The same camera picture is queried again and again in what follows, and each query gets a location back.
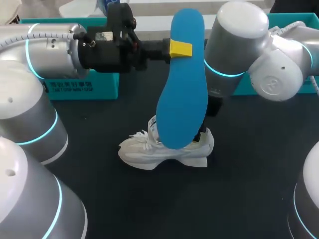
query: cyan led ring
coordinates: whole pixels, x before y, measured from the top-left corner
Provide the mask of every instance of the cyan led ring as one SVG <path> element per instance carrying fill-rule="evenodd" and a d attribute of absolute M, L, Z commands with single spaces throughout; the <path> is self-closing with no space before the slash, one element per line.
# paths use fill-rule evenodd
<path fill-rule="evenodd" d="M 240 74 L 235 74 L 235 75 L 224 74 L 224 73 L 221 73 L 221 72 L 216 71 L 215 69 L 213 69 L 213 68 L 207 63 L 207 61 L 206 61 L 205 59 L 204 59 L 204 62 L 205 62 L 205 65 L 207 66 L 207 68 L 208 68 L 209 70 L 211 70 L 212 72 L 214 72 L 214 73 L 216 73 L 216 74 L 218 74 L 218 75 L 220 75 L 220 76 L 225 76 L 225 77 L 238 77 L 238 76 L 242 76 L 242 75 L 245 74 L 245 72 L 240 73 Z"/>
<path fill-rule="evenodd" d="M 32 25 L 28 31 L 28 34 L 32 32 L 32 30 L 34 29 L 35 26 L 37 26 L 38 23 Z M 29 53 L 29 40 L 25 41 L 25 55 L 26 55 L 26 61 L 28 62 L 29 68 L 32 71 L 32 73 L 40 79 L 44 79 L 43 77 L 39 76 L 35 69 L 33 68 L 32 64 L 31 64 L 31 60 L 30 60 L 30 53 Z"/>
<path fill-rule="evenodd" d="M 307 231 L 307 233 L 308 233 L 313 239 L 317 239 L 317 238 L 308 230 L 308 228 L 305 226 L 305 224 L 303 223 L 303 221 L 301 220 L 301 218 L 300 218 L 300 216 L 299 216 L 299 214 L 298 214 L 297 207 L 296 207 L 296 201 L 295 201 L 296 187 L 297 187 L 297 184 L 296 184 L 295 190 L 294 190 L 294 206 L 295 206 L 295 211 L 296 211 L 297 217 L 298 217 L 300 223 L 303 225 L 303 227 L 304 227 L 305 230 Z"/>
<path fill-rule="evenodd" d="M 16 144 L 17 144 L 17 145 L 20 145 L 20 146 L 23 146 L 23 145 L 27 145 L 27 144 L 31 144 L 31 143 L 34 143 L 34 142 L 39 141 L 40 139 L 46 137 L 46 136 L 54 129 L 54 127 L 56 126 L 56 123 L 57 123 L 57 122 L 58 122 L 58 113 L 57 113 L 57 111 L 55 111 L 55 120 L 54 120 L 54 123 L 53 123 L 53 125 L 48 129 L 47 132 L 45 132 L 45 133 L 44 133 L 43 135 L 41 135 L 40 137 L 35 138 L 35 139 L 31 140 L 31 141 L 24 142 L 24 143 L 16 143 Z"/>
<path fill-rule="evenodd" d="M 310 58 L 311 58 L 311 68 L 312 68 L 312 67 L 313 67 L 313 64 L 314 64 L 314 60 L 313 60 L 313 56 L 311 55 L 311 53 L 310 53 L 309 49 L 308 49 L 305 45 L 303 45 L 301 42 L 298 42 L 298 41 L 295 41 L 295 40 L 291 40 L 291 41 L 294 41 L 294 42 L 299 43 L 301 46 L 303 46 L 303 47 L 304 47 L 304 49 L 306 49 L 306 50 L 307 50 L 307 52 L 309 53 Z"/>
<path fill-rule="evenodd" d="M 60 215 L 60 212 L 61 212 L 61 207 L 62 207 L 62 190 L 61 190 L 61 185 L 59 183 L 59 180 L 54 176 L 57 184 L 58 184 L 58 187 L 59 187 L 59 204 L 58 204 L 58 209 L 56 210 L 56 214 L 54 216 L 54 219 L 52 221 L 52 224 L 50 225 L 48 231 L 45 233 L 45 235 L 42 237 L 42 239 L 47 239 L 48 236 L 51 234 L 56 222 L 58 221 L 58 218 L 59 218 L 59 215 Z"/>

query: white cylindrical cap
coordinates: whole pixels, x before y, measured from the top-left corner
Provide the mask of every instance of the white cylindrical cap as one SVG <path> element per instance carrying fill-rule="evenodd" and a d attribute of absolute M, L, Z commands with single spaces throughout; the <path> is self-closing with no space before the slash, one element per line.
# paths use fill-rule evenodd
<path fill-rule="evenodd" d="M 18 116 L 40 99 L 43 86 L 17 61 L 0 61 L 0 120 Z"/>
<path fill-rule="evenodd" d="M 306 189 L 319 208 L 319 142 L 309 152 L 304 164 L 304 182 Z"/>
<path fill-rule="evenodd" d="M 299 66 L 279 49 L 259 57 L 248 72 L 255 91 L 271 101 L 290 99 L 304 82 Z"/>
<path fill-rule="evenodd" d="M 0 137 L 0 223 L 17 203 L 27 177 L 24 151 L 12 141 Z"/>
<path fill-rule="evenodd" d="M 217 13 L 217 20 L 231 34 L 250 39 L 264 36 L 269 27 L 265 12 L 246 1 L 225 3 Z"/>

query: white sneaker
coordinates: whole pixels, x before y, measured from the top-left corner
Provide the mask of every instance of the white sneaker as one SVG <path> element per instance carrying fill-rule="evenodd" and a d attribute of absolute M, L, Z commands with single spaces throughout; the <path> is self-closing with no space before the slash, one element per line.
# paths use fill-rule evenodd
<path fill-rule="evenodd" d="M 143 130 L 130 137 L 120 144 L 119 157 L 128 165 L 145 170 L 155 169 L 167 159 L 176 159 L 187 166 L 207 167 L 207 156 L 214 147 L 213 135 L 207 128 L 199 142 L 178 150 L 166 148 L 159 141 L 156 116 L 150 119 L 148 132 Z"/>

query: blue insole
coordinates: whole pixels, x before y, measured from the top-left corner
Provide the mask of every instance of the blue insole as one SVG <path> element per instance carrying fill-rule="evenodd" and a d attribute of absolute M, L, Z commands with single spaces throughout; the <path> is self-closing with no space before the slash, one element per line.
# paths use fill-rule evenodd
<path fill-rule="evenodd" d="M 159 137 L 171 149 L 190 144 L 205 118 L 208 92 L 204 67 L 204 19 L 195 9 L 175 14 L 172 40 L 192 44 L 191 57 L 170 60 L 169 76 L 159 98 L 156 118 Z"/>

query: wire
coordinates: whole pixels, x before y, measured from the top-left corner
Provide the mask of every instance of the wire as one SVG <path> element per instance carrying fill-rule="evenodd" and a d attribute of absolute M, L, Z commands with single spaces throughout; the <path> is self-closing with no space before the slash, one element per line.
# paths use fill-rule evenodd
<path fill-rule="evenodd" d="M 314 76 L 309 76 L 309 78 L 310 78 L 310 81 L 311 81 L 311 83 L 313 84 L 313 86 L 314 86 L 314 88 L 316 90 L 317 95 L 319 96 L 319 87 L 318 87 L 318 84 L 316 82 L 315 77 Z"/>
<path fill-rule="evenodd" d="M 37 33 L 24 34 L 20 36 L 14 36 L 6 40 L 0 41 L 0 51 L 2 51 L 4 48 L 16 42 L 31 40 L 31 39 L 39 39 L 39 38 L 57 38 L 57 39 L 73 40 L 74 33 L 37 32 Z"/>
<path fill-rule="evenodd" d="M 306 26 L 306 24 L 303 21 L 296 21 L 294 23 L 289 24 L 288 26 L 285 26 L 284 28 L 278 28 L 277 30 L 275 30 L 277 28 L 277 26 L 271 28 L 270 30 L 276 34 L 276 35 L 282 35 L 284 33 L 286 33 L 287 31 L 297 27 L 297 26 Z"/>

